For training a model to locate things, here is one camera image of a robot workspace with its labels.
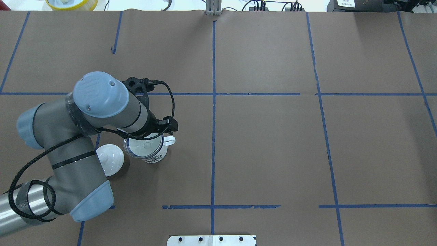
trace white mug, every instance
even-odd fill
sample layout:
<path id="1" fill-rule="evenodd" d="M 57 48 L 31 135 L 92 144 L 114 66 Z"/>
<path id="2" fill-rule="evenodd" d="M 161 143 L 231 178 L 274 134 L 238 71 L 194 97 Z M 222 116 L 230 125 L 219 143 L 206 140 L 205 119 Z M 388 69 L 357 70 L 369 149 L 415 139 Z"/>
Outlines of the white mug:
<path id="1" fill-rule="evenodd" d="M 135 140 L 127 138 L 123 146 L 126 152 L 135 158 L 144 160 L 147 163 L 156 163 L 162 160 L 167 154 L 168 146 L 174 144 L 176 138 L 173 136 L 160 136 L 152 140 Z"/>

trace white metal bracket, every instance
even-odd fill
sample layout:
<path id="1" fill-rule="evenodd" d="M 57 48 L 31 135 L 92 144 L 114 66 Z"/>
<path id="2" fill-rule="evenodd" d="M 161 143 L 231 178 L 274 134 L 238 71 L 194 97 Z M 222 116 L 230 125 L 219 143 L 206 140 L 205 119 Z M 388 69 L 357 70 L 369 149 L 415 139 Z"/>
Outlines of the white metal bracket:
<path id="1" fill-rule="evenodd" d="M 206 0 L 206 15 L 221 15 L 222 0 Z"/>
<path id="2" fill-rule="evenodd" d="M 171 236 L 167 246 L 257 246 L 255 235 Z"/>

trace sticker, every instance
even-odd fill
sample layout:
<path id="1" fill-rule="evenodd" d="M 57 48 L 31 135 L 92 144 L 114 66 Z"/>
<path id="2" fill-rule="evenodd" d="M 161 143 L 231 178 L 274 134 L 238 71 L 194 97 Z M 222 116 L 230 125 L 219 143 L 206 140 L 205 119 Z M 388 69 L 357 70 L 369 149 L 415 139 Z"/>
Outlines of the sticker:
<path id="1" fill-rule="evenodd" d="M 355 8 L 355 0 L 337 0 L 338 6 Z"/>

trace blue joint cap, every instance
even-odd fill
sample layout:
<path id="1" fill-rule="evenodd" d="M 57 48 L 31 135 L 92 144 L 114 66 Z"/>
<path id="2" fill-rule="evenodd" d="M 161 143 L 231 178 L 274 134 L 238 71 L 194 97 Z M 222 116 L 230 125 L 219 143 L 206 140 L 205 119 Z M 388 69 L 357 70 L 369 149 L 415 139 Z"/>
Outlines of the blue joint cap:
<path id="1" fill-rule="evenodd" d="M 33 119 L 35 118 L 36 111 L 44 103 L 29 109 L 22 113 L 17 119 L 17 132 L 18 135 L 25 141 L 25 143 L 34 149 L 43 149 L 41 145 L 35 139 L 33 132 Z"/>
<path id="2" fill-rule="evenodd" d="M 70 215 L 76 222 L 87 221 L 108 210 L 112 204 L 114 204 L 114 196 L 109 180 L 106 180 L 79 202 L 70 212 Z"/>
<path id="3" fill-rule="evenodd" d="M 83 113 L 96 118 L 108 118 L 126 108 L 129 91 L 111 75 L 91 72 L 74 86 L 73 99 Z"/>

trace yellow container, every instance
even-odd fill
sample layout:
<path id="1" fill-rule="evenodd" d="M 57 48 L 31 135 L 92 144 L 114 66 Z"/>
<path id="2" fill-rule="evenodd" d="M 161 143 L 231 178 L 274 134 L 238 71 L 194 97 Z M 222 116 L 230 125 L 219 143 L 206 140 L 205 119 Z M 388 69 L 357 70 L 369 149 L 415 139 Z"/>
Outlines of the yellow container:
<path id="1" fill-rule="evenodd" d="M 97 5 L 97 0 L 45 0 L 52 10 L 86 10 L 92 11 Z"/>

